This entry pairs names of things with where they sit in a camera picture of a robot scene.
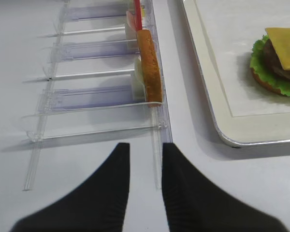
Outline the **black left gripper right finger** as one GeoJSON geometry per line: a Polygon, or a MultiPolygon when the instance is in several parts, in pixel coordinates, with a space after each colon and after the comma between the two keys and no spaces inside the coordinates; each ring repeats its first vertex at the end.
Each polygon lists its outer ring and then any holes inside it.
{"type": "Polygon", "coordinates": [[[229,195],[173,143],[162,149],[162,195],[172,232],[286,232],[277,218],[229,195]]]}

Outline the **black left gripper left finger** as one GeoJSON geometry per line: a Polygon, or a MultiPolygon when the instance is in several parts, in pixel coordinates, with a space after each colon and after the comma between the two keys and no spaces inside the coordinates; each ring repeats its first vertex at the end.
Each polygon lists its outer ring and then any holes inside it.
{"type": "Polygon", "coordinates": [[[81,185],[19,220],[13,232],[120,232],[130,191],[130,145],[119,143],[81,185]]]}

